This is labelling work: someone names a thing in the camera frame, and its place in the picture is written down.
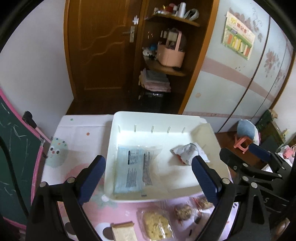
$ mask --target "white wall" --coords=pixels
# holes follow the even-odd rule
[[[64,51],[64,9],[65,0],[44,0],[0,53],[0,87],[20,115],[32,113],[48,137],[73,100]]]
[[[278,119],[275,119],[275,122],[280,130],[289,129],[286,135],[286,141],[289,141],[296,132],[296,61],[274,110],[278,114]]]

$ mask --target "green chalkboard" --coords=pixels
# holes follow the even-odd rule
[[[13,164],[17,183],[30,210],[32,178],[42,141],[21,122],[0,96],[0,136],[4,140]],[[3,150],[0,148],[0,213],[3,217],[26,225]]]

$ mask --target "tablecloth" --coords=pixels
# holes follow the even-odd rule
[[[97,155],[107,157],[109,137],[113,115],[65,115],[62,117],[53,141],[48,151],[48,157],[42,174],[42,181],[49,185],[63,183],[68,177],[76,177],[78,173],[93,161]],[[83,204],[91,224],[103,241],[110,240],[103,235],[103,230],[110,227],[111,223],[133,221],[138,241],[145,240],[140,230],[137,211],[143,208],[160,207],[170,214],[172,229],[176,240],[194,240],[201,231],[202,226],[210,216],[204,213],[201,222],[196,225],[193,220],[186,221],[181,226],[173,213],[177,204],[190,202],[189,197],[146,203],[118,203],[109,200],[104,195],[104,176],[99,181],[89,202]],[[64,224],[69,222],[63,203],[59,202],[59,208]],[[233,205],[228,222],[219,240],[227,238],[238,205]],[[69,237],[78,240],[70,233]]]

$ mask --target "stack of folded cloth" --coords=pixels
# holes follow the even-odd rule
[[[170,92],[170,82],[166,74],[143,69],[139,76],[139,85],[153,92]]]

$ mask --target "wooden floor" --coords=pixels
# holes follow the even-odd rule
[[[104,99],[104,100],[85,100],[74,102],[71,104],[67,115],[103,115],[114,114],[117,111],[141,111],[135,103],[131,103],[129,99]],[[263,168],[265,163],[259,158],[247,151],[245,154],[238,148],[234,148],[235,132],[216,133],[217,140],[221,148],[228,148],[238,155],[246,163],[257,168]]]

